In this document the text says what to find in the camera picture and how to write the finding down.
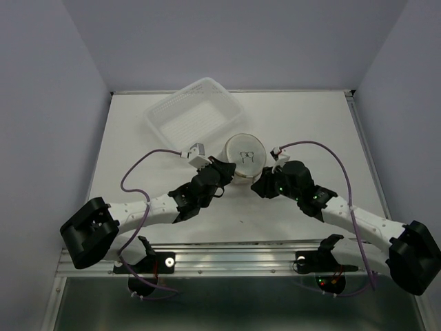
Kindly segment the white mesh laundry bag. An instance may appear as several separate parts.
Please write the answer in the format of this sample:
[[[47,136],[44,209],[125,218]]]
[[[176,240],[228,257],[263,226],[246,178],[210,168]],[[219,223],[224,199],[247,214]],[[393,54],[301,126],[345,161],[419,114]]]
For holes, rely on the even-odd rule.
[[[235,163],[234,184],[253,184],[262,174],[267,152],[261,141],[252,134],[239,133],[225,143],[220,159]]]

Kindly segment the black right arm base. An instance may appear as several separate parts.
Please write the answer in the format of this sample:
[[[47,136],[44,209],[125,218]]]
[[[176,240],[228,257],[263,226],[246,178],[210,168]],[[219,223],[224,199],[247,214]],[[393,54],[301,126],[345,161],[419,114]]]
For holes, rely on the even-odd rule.
[[[320,242],[315,250],[304,250],[296,253],[292,263],[294,272],[304,275],[315,273],[319,290],[325,294],[341,295],[346,287],[346,272],[357,272],[355,265],[338,263],[332,254],[337,243],[342,243],[343,236],[332,234]]]

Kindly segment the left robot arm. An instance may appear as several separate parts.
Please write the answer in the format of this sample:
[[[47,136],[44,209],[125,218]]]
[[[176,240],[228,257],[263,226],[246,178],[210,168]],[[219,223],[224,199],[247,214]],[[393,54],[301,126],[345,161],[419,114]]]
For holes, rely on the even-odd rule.
[[[90,199],[60,228],[74,267],[82,270],[102,260],[115,261],[123,245],[122,234],[156,224],[175,224],[198,215],[216,197],[216,191],[232,182],[235,163],[208,158],[188,183],[147,201],[106,203]]]

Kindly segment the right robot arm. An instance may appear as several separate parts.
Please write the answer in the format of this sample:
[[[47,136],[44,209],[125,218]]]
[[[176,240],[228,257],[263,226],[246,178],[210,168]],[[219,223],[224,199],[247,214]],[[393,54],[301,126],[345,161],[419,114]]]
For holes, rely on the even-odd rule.
[[[308,217],[355,234],[354,240],[332,234],[316,250],[298,254],[293,267],[299,274],[334,272],[341,277],[364,268],[420,296],[440,272],[440,248],[425,224],[404,224],[350,206],[334,191],[315,184],[300,161],[265,167],[251,189],[266,199],[287,197]]]

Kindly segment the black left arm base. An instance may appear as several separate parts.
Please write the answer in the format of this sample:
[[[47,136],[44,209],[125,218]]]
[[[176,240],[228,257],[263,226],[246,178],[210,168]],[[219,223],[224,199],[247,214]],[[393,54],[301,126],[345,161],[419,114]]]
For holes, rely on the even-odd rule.
[[[174,273],[176,254],[156,252],[143,236],[138,236],[137,241],[141,244],[141,260],[135,264],[117,261],[113,273],[128,275],[130,295],[141,301],[159,301],[177,296],[178,290],[159,283],[160,274]]]

